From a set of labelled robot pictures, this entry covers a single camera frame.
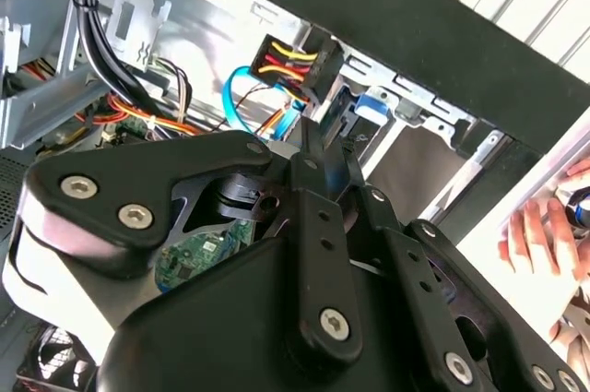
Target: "black cable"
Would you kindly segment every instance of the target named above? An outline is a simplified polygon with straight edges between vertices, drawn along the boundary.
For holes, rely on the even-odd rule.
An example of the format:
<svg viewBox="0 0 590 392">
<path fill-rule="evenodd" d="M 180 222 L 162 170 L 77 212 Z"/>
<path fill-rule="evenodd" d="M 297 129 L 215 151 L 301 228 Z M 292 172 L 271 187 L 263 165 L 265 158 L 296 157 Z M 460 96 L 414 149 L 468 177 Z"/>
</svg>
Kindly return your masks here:
<svg viewBox="0 0 590 392">
<path fill-rule="evenodd" d="M 74 3 L 77 6 L 80 41 L 84 48 L 84 52 L 86 53 L 86 57 L 88 58 L 88 62 L 92 66 L 96 75 L 104 81 L 109 88 L 116 92 L 126 104 L 135 106 L 145 113 L 159 116 L 161 111 L 154 101 L 150 99 L 149 96 L 147 96 L 147 100 L 145 100 L 145 95 L 138 92 L 138 89 L 143 89 L 143 87 L 141 87 L 138 82 L 137 84 L 139 84 L 139 88 L 135 87 L 135 83 L 132 83 L 134 80 L 127 74 L 125 74 L 124 77 L 119 77 L 110 67 L 110 65 L 118 65 L 117 70 L 120 68 L 124 69 L 116 57 L 113 58 L 109 55 L 108 51 L 110 50 L 110 46 L 108 43 L 102 46 L 102 49 L 107 55 L 102 55 L 102 52 L 97 45 L 97 36 L 102 41 L 106 40 L 106 36 L 104 36 L 104 31 L 102 30 L 102 25 L 100 25 L 100 20 L 98 18 L 98 0 L 74 0 Z M 177 137 L 175 133 L 173 134 L 171 131 L 161 126 L 156 126 L 155 129 L 159 131 L 161 136 L 166 138 Z"/>
<path fill-rule="evenodd" d="M 90 6 L 98 6 L 98 0 L 88 0 L 87 3 Z M 149 97 L 146 89 L 139 83 L 137 78 L 131 74 L 119 61 L 116 54 L 112 50 L 111 45 L 107 41 L 106 34 L 100 23 L 100 16 L 98 12 L 91 12 L 90 15 L 90 26 L 95 36 L 95 42 L 99 48 L 99 52 L 105 62 L 105 64 L 111 69 L 111 71 L 120 78 L 120 81 L 130 91 L 135 99 L 142 101 L 143 108 L 140 107 L 144 112 L 150 115 L 156 115 L 157 117 L 163 117 L 162 112 L 159 110 L 156 103 Z"/>
<path fill-rule="evenodd" d="M 37 62 L 37 65 L 43 70 L 45 71 L 47 74 L 49 74 L 50 76 L 54 76 L 55 75 L 55 68 L 53 66 L 51 66 L 49 64 L 49 62 L 47 60 L 45 60 L 43 57 L 39 58 L 39 61 Z"/>
<path fill-rule="evenodd" d="M 168 73 L 173 74 L 177 77 L 177 79 L 179 80 L 179 83 L 178 83 L 178 90 L 179 91 L 180 91 L 180 80 L 182 80 L 184 82 L 184 85 L 186 86 L 186 108 L 185 108 L 185 110 L 188 112 L 188 108 L 191 107 L 191 101 L 193 100 L 193 86 L 191 85 L 191 82 L 188 80 L 188 76 L 186 75 L 186 72 L 184 72 L 183 69 L 181 69 L 180 67 L 178 67 L 177 65 L 175 65 L 173 62 L 171 62 L 170 60 L 168 60 L 166 58 L 159 58 L 158 61 L 160 62 L 162 67 L 164 69 L 166 69 L 166 71 Z"/>
</svg>

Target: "black wire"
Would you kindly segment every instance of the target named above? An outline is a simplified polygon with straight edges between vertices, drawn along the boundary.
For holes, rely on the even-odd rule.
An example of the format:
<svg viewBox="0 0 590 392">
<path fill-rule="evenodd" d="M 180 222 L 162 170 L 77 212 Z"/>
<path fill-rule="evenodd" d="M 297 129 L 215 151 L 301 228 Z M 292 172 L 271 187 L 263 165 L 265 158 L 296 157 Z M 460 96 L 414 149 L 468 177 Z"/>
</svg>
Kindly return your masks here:
<svg viewBox="0 0 590 392">
<path fill-rule="evenodd" d="M 76 2 L 79 6 L 90 6 L 87 0 L 76 0 Z M 99 48 L 94 41 L 89 14 L 89 11 L 85 11 L 81 8 L 77 11 L 80 41 L 84 48 L 84 52 L 86 53 L 86 57 L 88 58 L 88 62 L 92 66 L 96 75 L 104 81 L 109 88 L 114 90 L 125 103 L 135 106 L 136 102 L 129 95 L 128 90 L 121 84 L 118 78 L 114 76 L 114 73 L 107 67 L 104 59 L 100 55 Z"/>
<path fill-rule="evenodd" d="M 184 72 L 184 70 L 182 70 L 180 67 L 178 67 L 177 65 L 175 65 L 173 62 L 171 62 L 170 60 L 166 59 L 166 58 L 159 58 L 158 59 L 161 63 L 161 65 L 164 67 L 164 69 L 166 69 L 166 71 L 168 71 L 170 74 L 173 74 L 176 76 L 177 80 L 178 80 L 178 90 L 180 91 L 180 80 L 182 80 L 184 82 L 184 85 L 186 86 L 186 108 L 184 108 L 187 112 L 188 112 L 188 108 L 191 107 L 191 101 L 193 100 L 193 86 L 191 85 L 191 82 L 188 80 L 188 76 L 186 75 L 186 72 Z"/>
<path fill-rule="evenodd" d="M 97 6 L 98 0 L 88 0 L 90 6 Z M 116 54 L 112 51 L 112 47 L 107 41 L 106 34 L 100 23 L 100 16 L 98 12 L 91 12 L 90 25 L 95 36 L 95 42 L 99 48 L 100 54 L 105 64 L 114 72 L 120 79 L 124 86 L 129 90 L 135 100 L 141 102 L 141 106 L 137 105 L 144 112 L 157 117 L 164 117 L 156 103 L 149 97 L 146 89 L 139 83 L 137 78 L 131 74 L 119 61 Z"/>
<path fill-rule="evenodd" d="M 49 62 L 47 60 L 45 60 L 44 58 L 42 58 L 42 57 L 39 58 L 39 61 L 37 62 L 37 66 L 40 67 L 43 71 L 45 71 L 50 76 L 55 75 L 55 72 L 56 72 L 55 68 L 53 66 L 51 66 L 49 64 Z"/>
<path fill-rule="evenodd" d="M 244 96 L 240 99 L 240 101 L 238 101 L 238 103 L 236 104 L 236 110 L 242 106 L 242 103 L 244 103 L 246 101 L 246 99 L 248 97 L 250 97 L 252 94 L 255 94 L 256 92 L 259 92 L 261 90 L 267 90 L 267 89 L 272 89 L 272 86 L 263 86 L 262 88 L 258 88 L 259 86 L 261 86 L 260 83 L 256 83 L 248 92 L 246 92 L 244 94 Z M 211 129 L 211 131 L 209 132 L 215 132 L 218 131 L 224 124 L 226 124 L 228 122 L 227 118 L 224 118 L 223 120 L 221 120 L 221 122 L 219 122 L 219 124 L 217 126 L 215 126 L 213 129 Z"/>
</svg>

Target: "red wire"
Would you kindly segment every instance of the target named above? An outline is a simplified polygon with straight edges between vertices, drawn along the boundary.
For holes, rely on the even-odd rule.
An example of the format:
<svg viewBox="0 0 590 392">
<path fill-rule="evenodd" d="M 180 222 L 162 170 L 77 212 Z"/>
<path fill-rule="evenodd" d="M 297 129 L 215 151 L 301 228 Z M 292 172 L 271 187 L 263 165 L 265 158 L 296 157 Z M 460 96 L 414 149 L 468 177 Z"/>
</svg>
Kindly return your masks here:
<svg viewBox="0 0 590 392">
<path fill-rule="evenodd" d="M 22 68 L 32 76 L 38 78 L 39 80 L 47 81 L 47 78 L 45 78 L 45 76 L 41 72 L 39 72 L 35 67 L 31 65 L 23 65 Z"/>
<path fill-rule="evenodd" d="M 30 390 L 30 392 L 41 392 L 41 389 L 39 389 L 36 385 L 34 385 L 33 383 L 26 381 L 26 380 L 20 380 L 20 383 L 22 383 L 22 385 L 27 388 L 28 390 Z"/>
<path fill-rule="evenodd" d="M 306 73 L 310 72 L 310 69 L 311 69 L 309 66 L 304 66 L 304 67 L 285 66 L 282 63 L 280 63 L 275 57 L 273 57 L 270 53 L 265 55 L 265 60 L 268 63 L 270 63 L 271 65 L 282 66 L 282 67 L 288 69 L 289 71 L 295 72 L 297 74 L 306 74 Z"/>
</svg>

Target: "yellow wire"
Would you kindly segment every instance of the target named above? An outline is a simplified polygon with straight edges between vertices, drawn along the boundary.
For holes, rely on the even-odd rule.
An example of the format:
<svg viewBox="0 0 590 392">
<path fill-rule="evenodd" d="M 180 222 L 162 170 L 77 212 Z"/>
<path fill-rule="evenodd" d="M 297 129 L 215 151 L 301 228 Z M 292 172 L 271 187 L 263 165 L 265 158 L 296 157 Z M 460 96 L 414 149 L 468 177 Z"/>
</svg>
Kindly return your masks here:
<svg viewBox="0 0 590 392">
<path fill-rule="evenodd" d="M 313 60 L 315 60 L 317 58 L 317 53 L 295 53 L 293 51 L 289 51 L 288 49 L 283 48 L 277 42 L 273 42 L 272 43 L 272 46 L 277 51 L 279 51 L 280 53 L 282 53 L 283 55 L 285 55 L 286 57 L 292 58 L 292 59 L 295 59 L 295 60 L 303 60 L 305 62 L 311 62 L 311 61 L 313 61 Z"/>
<path fill-rule="evenodd" d="M 270 122 L 268 122 L 268 125 L 264 126 L 261 130 L 260 133 L 258 134 L 259 136 L 262 136 L 262 134 L 264 132 L 266 132 L 267 129 L 270 129 L 271 127 L 273 127 L 274 125 L 277 124 L 278 120 L 280 120 L 282 118 L 282 116 L 285 114 L 285 109 L 281 109 L 280 113 L 277 113 L 271 120 Z"/>
<path fill-rule="evenodd" d="M 287 69 L 286 67 L 282 66 L 262 66 L 260 69 L 258 69 L 258 72 L 260 74 L 264 74 L 265 72 L 280 72 L 281 74 L 286 74 L 289 77 L 294 78 L 295 80 L 303 81 L 303 76 L 301 74 L 297 74 L 296 72 L 293 72 L 290 69 Z"/>
<path fill-rule="evenodd" d="M 309 103 L 308 101 L 305 101 L 304 99 L 302 99 L 301 97 L 297 97 L 294 93 L 292 93 L 290 90 L 288 90 L 287 88 L 283 87 L 283 90 L 285 91 L 285 93 L 287 95 L 289 95 L 293 100 L 295 101 L 300 101 L 303 104 L 307 104 Z"/>
<path fill-rule="evenodd" d="M 87 128 L 85 126 L 80 127 L 76 132 L 74 132 L 71 136 L 69 136 L 68 138 L 65 139 L 64 143 L 62 144 L 62 146 L 69 146 L 72 143 L 74 143 L 79 137 L 81 137 L 85 132 L 86 132 Z M 53 153 L 53 151 L 51 149 L 46 149 L 43 152 L 40 152 L 38 157 L 45 157 L 47 155 L 51 155 Z"/>
</svg>

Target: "black metal frame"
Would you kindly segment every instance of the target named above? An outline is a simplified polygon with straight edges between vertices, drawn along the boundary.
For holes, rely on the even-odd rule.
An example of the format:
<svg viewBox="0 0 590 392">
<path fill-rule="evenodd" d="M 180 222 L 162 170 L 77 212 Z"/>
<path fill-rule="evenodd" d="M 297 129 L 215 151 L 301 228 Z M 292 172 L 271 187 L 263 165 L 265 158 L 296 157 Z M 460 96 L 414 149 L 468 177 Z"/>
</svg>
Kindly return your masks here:
<svg viewBox="0 0 590 392">
<path fill-rule="evenodd" d="M 29 170 L 19 228 L 105 277 L 145 273 L 157 249 L 178 238 L 178 228 L 189 232 L 183 225 L 194 212 L 207 226 L 223 222 L 221 205 L 239 201 L 235 212 L 261 221 L 263 240 L 251 249 L 124 322 L 100 368 L 100 390 L 186 390 L 197 375 L 204 390 L 305 384 L 339 391 L 371 385 L 374 391 L 541 392 L 533 366 L 548 373 L 556 390 L 564 390 L 559 371 L 576 378 L 440 230 L 423 221 L 403 229 L 384 194 L 365 185 L 350 145 L 337 140 L 324 152 L 319 125 L 308 119 L 301 133 L 301 152 L 290 160 L 230 131 L 66 154 Z M 122 184 L 121 170 L 136 181 Z M 99 192 L 84 200 L 65 195 L 61 182 L 73 173 L 92 179 Z M 277 203 L 259 212 L 267 185 Z M 249 187 L 259 193 L 256 200 L 242 196 Z M 223 196 L 213 196 L 218 192 Z M 177 197 L 186 199 L 187 212 L 175 219 Z M 113 215 L 131 201 L 153 212 L 148 229 L 129 229 Z M 11 253 L 18 252 L 18 237 Z M 383 272 L 358 269 L 350 259 Z M 324 331 L 319 317 L 326 308 L 347 319 L 345 339 Z M 470 330 L 455 325 L 460 316 Z M 466 363 L 469 385 L 452 374 L 449 354 Z"/>
<path fill-rule="evenodd" d="M 489 162 L 447 211 L 442 229 L 456 243 L 590 105 L 585 83 L 457 0 L 270 1 L 522 144 L 516 157 L 505 153 L 514 160 Z M 506 165 L 510 187 L 486 176 Z"/>
</svg>

